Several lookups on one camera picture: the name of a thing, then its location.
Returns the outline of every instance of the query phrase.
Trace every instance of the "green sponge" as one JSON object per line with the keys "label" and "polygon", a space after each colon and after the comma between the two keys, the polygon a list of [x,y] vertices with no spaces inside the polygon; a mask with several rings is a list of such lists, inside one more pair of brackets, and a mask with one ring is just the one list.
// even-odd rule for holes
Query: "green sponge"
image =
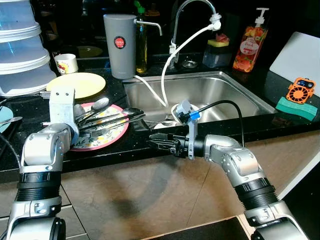
{"label": "green sponge", "polygon": [[310,121],[314,119],[318,110],[315,106],[307,103],[295,103],[293,101],[285,99],[283,96],[280,98],[275,108],[288,114],[294,114],[304,117]]}

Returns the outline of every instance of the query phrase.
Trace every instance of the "stacked containers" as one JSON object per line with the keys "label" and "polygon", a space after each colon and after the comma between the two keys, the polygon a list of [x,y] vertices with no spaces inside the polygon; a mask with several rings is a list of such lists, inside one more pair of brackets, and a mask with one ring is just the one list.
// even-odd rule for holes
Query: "stacked containers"
{"label": "stacked containers", "polygon": [[0,0],[0,97],[34,94],[56,74],[29,0]]}

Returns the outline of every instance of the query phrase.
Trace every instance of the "white mug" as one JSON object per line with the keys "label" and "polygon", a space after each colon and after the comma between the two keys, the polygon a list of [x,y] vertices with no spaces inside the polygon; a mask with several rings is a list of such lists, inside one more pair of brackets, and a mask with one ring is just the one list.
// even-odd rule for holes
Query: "white mug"
{"label": "white mug", "polygon": [[74,54],[66,53],[57,55],[54,57],[54,61],[59,73],[62,75],[78,72],[78,64],[76,55]]}

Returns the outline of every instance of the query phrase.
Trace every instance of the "orange liquid soap bottle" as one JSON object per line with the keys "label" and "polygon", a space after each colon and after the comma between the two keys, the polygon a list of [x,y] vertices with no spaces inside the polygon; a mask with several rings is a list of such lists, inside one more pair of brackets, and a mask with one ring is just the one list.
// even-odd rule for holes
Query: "orange liquid soap bottle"
{"label": "orange liquid soap bottle", "polygon": [[266,38],[268,30],[261,25],[265,22],[264,13],[269,8],[258,7],[261,10],[261,15],[255,20],[255,27],[248,26],[245,29],[244,35],[241,40],[240,48],[236,53],[233,69],[249,73],[254,68],[262,44]]}

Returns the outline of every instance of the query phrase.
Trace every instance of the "kitchen sink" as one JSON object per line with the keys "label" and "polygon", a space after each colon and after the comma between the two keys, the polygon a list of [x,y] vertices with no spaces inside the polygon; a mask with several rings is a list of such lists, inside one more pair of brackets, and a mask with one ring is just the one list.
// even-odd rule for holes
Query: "kitchen sink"
{"label": "kitchen sink", "polygon": [[[162,98],[161,76],[144,78],[156,93]],[[173,105],[184,99],[202,108],[220,100],[235,102],[243,117],[275,113],[276,110],[230,76],[222,71],[197,72],[168,75],[164,78],[164,87],[169,107],[163,107],[152,95],[150,90],[139,80],[126,79],[123,81],[128,104],[133,108],[142,109],[145,121],[162,122],[171,114]],[[222,103],[202,112],[199,123],[238,118],[235,107]]]}

